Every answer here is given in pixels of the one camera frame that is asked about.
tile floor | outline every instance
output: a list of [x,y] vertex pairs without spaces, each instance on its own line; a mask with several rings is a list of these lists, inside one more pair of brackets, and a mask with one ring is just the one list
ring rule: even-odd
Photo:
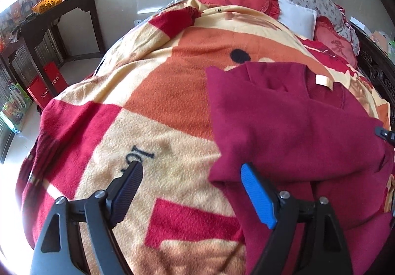
[[[68,84],[80,82],[93,73],[100,59],[66,63],[60,70]],[[30,273],[33,250],[27,243],[15,201],[19,167],[36,141],[40,116],[35,103],[26,113],[23,130],[11,142],[4,164],[0,166],[0,246],[9,266],[17,275]]]

yellow basket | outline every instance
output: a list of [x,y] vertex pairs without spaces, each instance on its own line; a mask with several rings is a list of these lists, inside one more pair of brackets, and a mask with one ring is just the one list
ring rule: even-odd
[[32,10],[35,13],[44,13],[62,2],[63,0],[42,0],[33,6]]

red garment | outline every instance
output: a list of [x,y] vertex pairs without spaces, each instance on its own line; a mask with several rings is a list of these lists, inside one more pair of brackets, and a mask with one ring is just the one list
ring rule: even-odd
[[[394,149],[375,135],[370,118],[341,84],[333,91],[297,63],[246,62],[228,72],[207,69],[211,120],[222,156],[209,180],[228,198],[246,242],[247,274],[270,231],[240,181],[252,162],[279,190],[298,199],[329,198],[344,231],[354,274],[370,267],[390,233],[383,193]],[[303,225],[298,225],[283,274],[291,274]]]

fleece blanket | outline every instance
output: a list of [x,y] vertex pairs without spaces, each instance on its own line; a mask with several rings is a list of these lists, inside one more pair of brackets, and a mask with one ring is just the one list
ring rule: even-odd
[[[246,61],[302,63],[343,84],[369,116],[390,126],[389,104],[324,45],[245,7],[180,2],[127,33],[92,77],[43,111],[16,190],[31,246],[55,198],[87,198],[139,160],[142,184],[114,229],[132,271],[244,274],[240,225],[207,179],[220,153],[205,68],[229,70]],[[82,237],[92,274],[98,274],[84,227]]]

wooden console table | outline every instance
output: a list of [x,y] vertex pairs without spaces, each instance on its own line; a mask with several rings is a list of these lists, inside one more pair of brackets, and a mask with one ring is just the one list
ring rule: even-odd
[[53,7],[45,13],[39,14],[36,18],[27,22],[20,29],[20,38],[15,43],[9,43],[4,51],[1,53],[5,64],[9,68],[10,72],[15,77],[16,81],[20,84],[22,83],[19,75],[16,73],[14,67],[12,66],[12,62],[15,59],[16,51],[22,46],[25,46],[26,52],[28,54],[29,59],[32,62],[33,67],[37,71],[40,78],[45,83],[48,91],[55,97],[58,95],[54,86],[52,85],[50,79],[45,73],[43,67],[41,66],[39,57],[35,51],[35,47],[39,45],[43,39],[45,32],[50,28],[55,28],[55,32],[59,33],[57,26],[54,25],[54,21],[58,20],[62,15],[74,10],[80,9],[84,12],[90,12],[90,18],[92,21],[93,30],[96,37],[96,42],[99,48],[99,52],[96,53],[87,53],[83,55],[75,55],[69,56],[67,55],[66,49],[64,48],[63,41],[61,40],[60,34],[58,35],[58,41],[60,40],[61,47],[60,51],[64,57],[65,62],[82,60],[82,59],[94,59],[94,58],[102,58],[105,54],[104,41],[103,36],[100,30],[100,24],[98,20],[98,14],[96,10],[95,0],[65,0],[59,5]]

